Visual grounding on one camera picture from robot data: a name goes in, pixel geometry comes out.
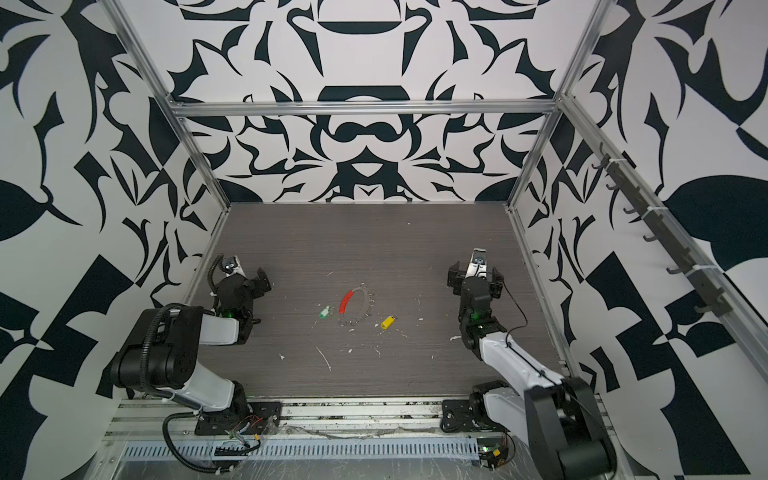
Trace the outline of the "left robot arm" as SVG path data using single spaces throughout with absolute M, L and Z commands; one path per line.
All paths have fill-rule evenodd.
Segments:
M 219 430 L 241 424 L 251 409 L 244 387 L 205 367 L 199 350 L 245 344 L 260 322 L 254 301 L 272 290 L 262 268 L 252 278 L 233 264 L 221 270 L 224 278 L 209 284 L 212 308 L 171 303 L 144 310 L 109 366 L 114 386 L 185 406 Z

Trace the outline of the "yellow capped key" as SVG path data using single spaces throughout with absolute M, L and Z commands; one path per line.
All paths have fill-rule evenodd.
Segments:
M 390 327 L 393 325 L 393 323 L 394 323 L 395 321 L 396 321 L 396 317 L 395 317 L 395 316 L 392 316 L 392 315 L 390 315 L 390 316 L 386 317 L 386 318 L 385 318 L 385 319 L 384 319 L 384 320 L 381 322 L 381 324 L 380 324 L 380 327 L 381 327 L 381 329 L 382 329 L 382 330 L 388 330 L 388 329 L 389 329 L 389 328 L 390 328 Z

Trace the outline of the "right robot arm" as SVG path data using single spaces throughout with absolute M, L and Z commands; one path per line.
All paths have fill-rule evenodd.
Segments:
M 470 402 L 478 422 L 525 444 L 543 479 L 617 474 L 616 449 L 591 387 L 546 367 L 493 314 L 493 300 L 507 288 L 484 251 L 474 251 L 466 267 L 450 266 L 446 284 L 460 299 L 462 343 L 501 376 L 474 387 Z

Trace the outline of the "large wire keyring red sleeve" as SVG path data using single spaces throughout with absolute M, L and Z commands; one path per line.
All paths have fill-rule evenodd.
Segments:
M 352 288 L 343 296 L 338 306 L 340 325 L 357 326 L 370 317 L 374 304 L 374 294 L 366 284 Z

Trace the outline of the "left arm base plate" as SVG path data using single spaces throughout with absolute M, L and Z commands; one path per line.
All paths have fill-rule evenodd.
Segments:
M 225 435 L 236 430 L 243 435 L 261 435 L 280 425 L 283 404 L 280 401 L 249 402 L 235 412 L 234 408 L 219 412 L 203 412 L 197 420 L 197 436 Z

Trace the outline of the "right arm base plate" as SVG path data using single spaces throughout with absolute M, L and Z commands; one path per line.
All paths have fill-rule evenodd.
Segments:
M 470 399 L 446 399 L 441 402 L 440 429 L 445 433 L 497 431 L 482 403 Z

